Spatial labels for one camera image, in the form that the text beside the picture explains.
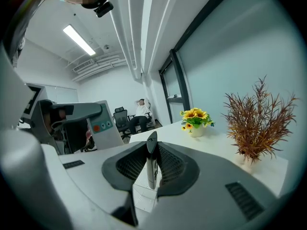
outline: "sunflower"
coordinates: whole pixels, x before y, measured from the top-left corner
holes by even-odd
[[[187,129],[192,129],[192,128],[193,128],[193,125],[192,125],[192,124],[187,123],[187,124],[186,124],[186,128],[187,128]]]
[[[183,119],[192,118],[192,117],[194,117],[194,111],[193,111],[193,110],[189,110],[189,111],[185,111],[185,112],[184,112],[184,117],[183,117]]]
[[[206,119],[208,114],[203,112],[201,109],[193,111],[194,117],[200,117],[201,119]]]

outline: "fluorescent light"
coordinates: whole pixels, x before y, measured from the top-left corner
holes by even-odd
[[[89,55],[96,54],[95,51],[85,42],[85,40],[77,33],[77,31],[71,26],[68,25],[63,29],[65,32],[77,45],[79,45],[86,53]]]

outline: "frosted glass panel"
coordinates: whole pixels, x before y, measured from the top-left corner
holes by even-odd
[[[171,63],[171,65],[167,67],[163,75],[164,75],[168,97],[174,97],[175,94],[177,95],[177,97],[180,97],[181,94],[180,94],[179,83],[173,63]]]
[[[184,111],[183,104],[170,102],[169,106],[171,108],[173,123],[182,120],[182,116],[180,116],[180,111]]]
[[[252,94],[252,84],[266,77],[268,91],[287,100],[307,96],[307,51],[295,24],[276,0],[224,0],[179,50],[192,106],[207,111],[214,129],[226,133],[225,93]],[[277,156],[289,161],[285,191],[307,156],[307,102],[294,109],[293,134],[278,142]]]
[[[55,86],[44,85],[47,92],[47,97],[49,100],[57,102],[57,92]]]
[[[76,90],[57,87],[58,103],[76,103],[79,102]]]

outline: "orange button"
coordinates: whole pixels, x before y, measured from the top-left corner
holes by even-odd
[[[95,132],[100,131],[100,126],[99,126],[99,125],[94,125],[93,130],[94,130]]]

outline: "desk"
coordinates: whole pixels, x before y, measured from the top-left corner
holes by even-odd
[[[187,131],[181,130],[181,121],[161,128],[131,136],[130,142],[146,141],[153,133],[157,132],[158,141],[173,143],[202,152],[228,159],[235,164],[237,148],[232,146],[234,140],[226,134],[219,133],[214,127],[206,127],[202,137],[190,137]],[[266,185],[276,196],[279,196],[285,179],[288,160],[270,156],[261,156],[252,174],[256,179]]]

